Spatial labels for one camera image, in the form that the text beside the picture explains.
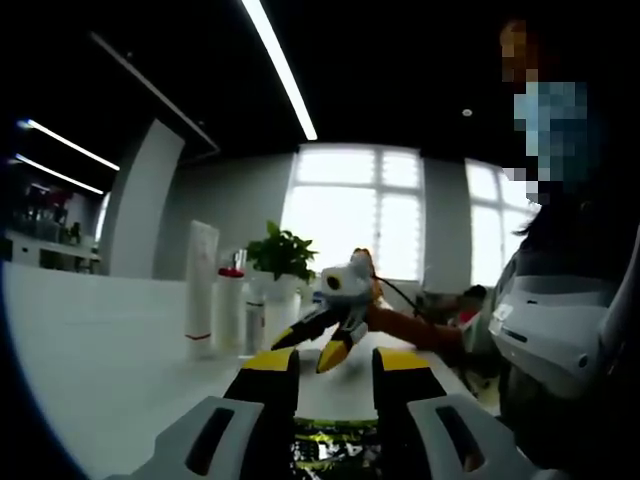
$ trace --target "black ceiling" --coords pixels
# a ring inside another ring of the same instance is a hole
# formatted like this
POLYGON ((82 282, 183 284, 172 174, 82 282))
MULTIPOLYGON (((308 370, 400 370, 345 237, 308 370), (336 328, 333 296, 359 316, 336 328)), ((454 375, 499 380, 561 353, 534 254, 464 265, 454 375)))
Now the black ceiling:
MULTIPOLYGON (((318 141, 411 146, 445 159, 509 155, 512 100, 498 43, 504 16, 436 15, 422 2, 262 3, 318 141), (473 116, 464 117, 465 108, 473 116)), ((215 162, 206 157, 210 145, 90 39, 94 31, 198 123, 218 155, 286 152, 306 141, 240 0, 134 10, 113 7, 84 20, 76 12, 66 22, 58 10, 44 24, 40 12, 31 34, 12 42, 14 119, 32 118, 117 164, 158 117, 186 139, 183 163, 201 155, 215 162)), ((15 129, 14 137, 33 160, 110 189, 113 170, 40 132, 15 129)))

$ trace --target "wall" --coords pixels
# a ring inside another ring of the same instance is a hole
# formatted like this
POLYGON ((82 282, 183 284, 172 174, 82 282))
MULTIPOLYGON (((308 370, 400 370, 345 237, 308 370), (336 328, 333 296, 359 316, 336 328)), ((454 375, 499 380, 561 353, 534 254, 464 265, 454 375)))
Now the wall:
MULTIPOLYGON (((216 160, 206 167, 176 172, 169 191, 156 251, 154 277, 184 278, 189 222, 220 229, 219 250, 260 239, 269 219, 279 221, 292 166, 292 155, 216 160)), ((464 164, 425 160, 425 288, 461 292, 471 276, 471 217, 464 164)), ((397 282, 415 298, 417 282, 397 282)), ((385 298, 405 312, 411 308, 392 289, 385 298)))
POLYGON ((100 241, 101 247, 108 242, 101 253, 109 275, 152 278, 160 222, 183 146, 184 140, 156 119, 135 157, 121 165, 105 218, 108 233, 100 241))
POLYGON ((293 155, 215 159, 178 170, 171 183, 156 250, 154 278, 184 278, 191 220, 220 230, 218 251, 241 248, 279 222, 293 155))
POLYGON ((469 288, 471 209, 463 163, 426 159, 426 250, 423 286, 438 293, 469 288))

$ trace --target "face mask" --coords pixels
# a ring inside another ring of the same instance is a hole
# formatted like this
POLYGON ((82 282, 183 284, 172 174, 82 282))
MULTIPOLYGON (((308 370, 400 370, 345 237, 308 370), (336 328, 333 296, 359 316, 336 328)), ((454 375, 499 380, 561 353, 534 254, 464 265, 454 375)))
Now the face mask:
MULTIPOLYGON (((516 131, 525 132, 525 150, 537 157, 538 182, 562 182, 574 192, 599 163, 598 132, 587 121, 587 88, 574 82, 527 82, 514 95, 516 131)), ((541 203, 536 192, 527 198, 541 203)))

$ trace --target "ceiling light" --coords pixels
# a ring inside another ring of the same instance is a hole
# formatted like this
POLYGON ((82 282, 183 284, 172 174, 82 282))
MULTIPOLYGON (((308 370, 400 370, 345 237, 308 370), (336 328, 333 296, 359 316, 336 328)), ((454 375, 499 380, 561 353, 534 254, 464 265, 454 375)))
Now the ceiling light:
POLYGON ((86 183, 82 183, 82 182, 79 182, 77 180, 74 180, 73 178, 69 178, 66 175, 62 175, 61 173, 55 172, 55 171, 51 170, 50 168, 42 166, 39 163, 34 162, 33 160, 29 160, 27 157, 24 157, 24 156, 20 155, 19 153, 16 153, 16 159, 20 160, 21 162, 26 163, 27 165, 31 165, 32 167, 39 168, 43 172, 50 173, 51 175, 54 175, 54 176, 56 176, 58 178, 66 180, 67 182, 71 182, 74 185, 78 185, 79 187, 86 188, 90 192, 94 192, 94 193, 97 193, 99 195, 102 195, 104 193, 102 190, 98 190, 97 188, 90 187, 86 183))
POLYGON ((22 121, 18 122, 18 125, 23 127, 23 128, 25 128, 25 127, 26 128, 35 128, 36 130, 40 130, 42 133, 46 133, 50 137, 55 138, 59 142, 64 143, 65 145, 73 148, 74 150, 77 150, 80 153, 84 153, 87 157, 93 158, 95 161, 100 162, 100 163, 102 163, 103 165, 106 165, 109 168, 113 168, 114 170, 120 170, 120 167, 117 166, 116 164, 108 162, 104 158, 99 157, 94 153, 91 153, 89 150, 85 150, 84 148, 80 147, 79 145, 76 145, 75 143, 70 142, 66 138, 61 137, 60 135, 58 135, 57 133, 52 132, 51 130, 49 130, 46 127, 43 127, 38 122, 35 122, 33 120, 27 120, 26 122, 22 122, 22 121))
POLYGON ((280 81, 282 82, 284 89, 287 91, 287 95, 289 95, 289 100, 291 101, 293 109, 298 116, 298 121, 300 122, 302 130, 304 130, 307 140, 317 140, 318 136, 313 128, 313 124, 311 123, 309 112, 307 112, 307 108, 304 106, 300 90, 298 90, 298 86, 293 78, 287 59, 284 58, 284 53, 282 53, 276 34, 273 32, 273 28, 269 23, 267 14, 262 8, 260 0, 242 0, 242 4, 251 17, 251 21, 258 31, 260 39, 269 53, 269 57, 271 57, 274 67, 276 67, 280 81))

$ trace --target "desk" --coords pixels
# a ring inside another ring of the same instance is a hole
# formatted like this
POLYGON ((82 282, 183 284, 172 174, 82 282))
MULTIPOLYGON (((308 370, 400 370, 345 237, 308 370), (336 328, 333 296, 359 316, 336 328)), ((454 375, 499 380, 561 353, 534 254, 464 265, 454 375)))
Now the desk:
MULTIPOLYGON (((53 431, 91 478, 139 467, 151 457, 156 435, 206 396, 222 396, 243 363, 236 357, 185 360, 182 282, 9 263, 4 281, 27 381, 53 431)), ((303 345, 303 362, 324 341, 303 345)), ((372 333, 334 371, 303 371, 298 415, 375 418, 370 369, 378 345, 409 348, 372 333)), ((424 355, 448 392, 466 392, 436 355, 424 355)))

